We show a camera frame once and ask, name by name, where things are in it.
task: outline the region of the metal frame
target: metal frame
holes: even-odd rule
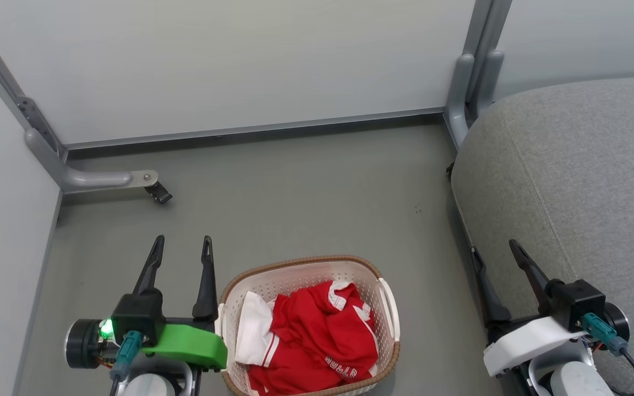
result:
[[[221,137],[227,135],[239,135],[243,133],[275,132],[279,130],[291,130],[297,128],[314,128],[328,125],[343,125],[350,123],[362,123],[377,120],[394,120],[413,116],[427,116],[439,114],[445,111],[445,107],[419,108],[416,110],[392,111],[388,113],[349,115],[346,117],[323,118],[320,120],[295,121],[290,123],[277,123],[237,128],[222,128],[214,130],[201,130],[194,132],[166,133],[163,135],[149,135],[138,137],[122,137],[120,139],[99,140],[96,142],[72,143],[65,147],[68,151],[98,149],[102,147],[130,146],[142,143],[171,142],[174,140],[187,140],[196,138]]]
[[[158,183],[154,170],[85,172],[65,164],[67,150],[56,137],[32,98],[24,95],[0,57],[0,97],[25,130],[25,142],[65,194],[86,191],[145,188],[154,200],[166,203],[173,196]]]
[[[476,120],[493,103],[493,93],[505,57],[496,50],[512,0],[477,1],[463,53],[451,78],[445,121],[456,149],[468,133],[469,115]]]

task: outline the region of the metal foot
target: metal foot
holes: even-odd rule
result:
[[[167,201],[173,198],[173,195],[171,195],[171,193],[168,193],[168,190],[166,190],[166,188],[164,188],[161,183],[156,183],[152,186],[145,187],[145,189],[151,196],[153,196],[153,199],[161,205],[165,204]]]
[[[456,66],[451,77],[449,95],[447,96],[447,108],[445,109],[445,122],[450,131],[453,144],[458,147],[468,133],[466,125],[466,90],[473,70],[473,55],[465,53],[456,60]]]
[[[66,194],[143,187],[151,193],[154,200],[162,204],[173,197],[158,183],[158,172],[155,170],[83,172],[63,163],[58,153],[35,128],[26,130],[25,140],[29,150]]]

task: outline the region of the clothing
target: clothing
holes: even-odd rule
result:
[[[271,304],[250,291],[239,318],[236,361],[251,364],[257,394],[322,391],[376,374],[370,306],[354,284],[329,281],[271,303],[272,319]]]

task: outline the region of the white plastic basket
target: white plastic basket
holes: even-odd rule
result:
[[[229,282],[219,303],[216,333],[227,345],[228,358],[224,381],[236,396],[251,393],[247,367],[234,361],[239,317],[247,291],[253,291],[270,301],[277,295],[289,295],[295,290],[326,281],[349,281],[359,290],[360,297],[374,315],[375,337],[378,341],[378,373],[372,378],[339,388],[309,393],[314,396],[362,394],[373,389],[395,368],[400,354],[400,319],[390,286],[371,263],[355,256],[322,256],[284,261],[247,271]]]

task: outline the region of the basket handle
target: basket handle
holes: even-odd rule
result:
[[[398,315],[398,307],[395,304],[393,291],[390,290],[390,286],[385,279],[378,278],[378,282],[380,282],[383,294],[385,295],[385,303],[388,308],[388,316],[386,317],[388,320],[388,330],[390,330],[390,335],[393,336],[396,342],[400,341],[400,316]]]
[[[217,307],[218,315],[216,321],[214,321],[214,333],[224,339],[224,303],[219,304]]]

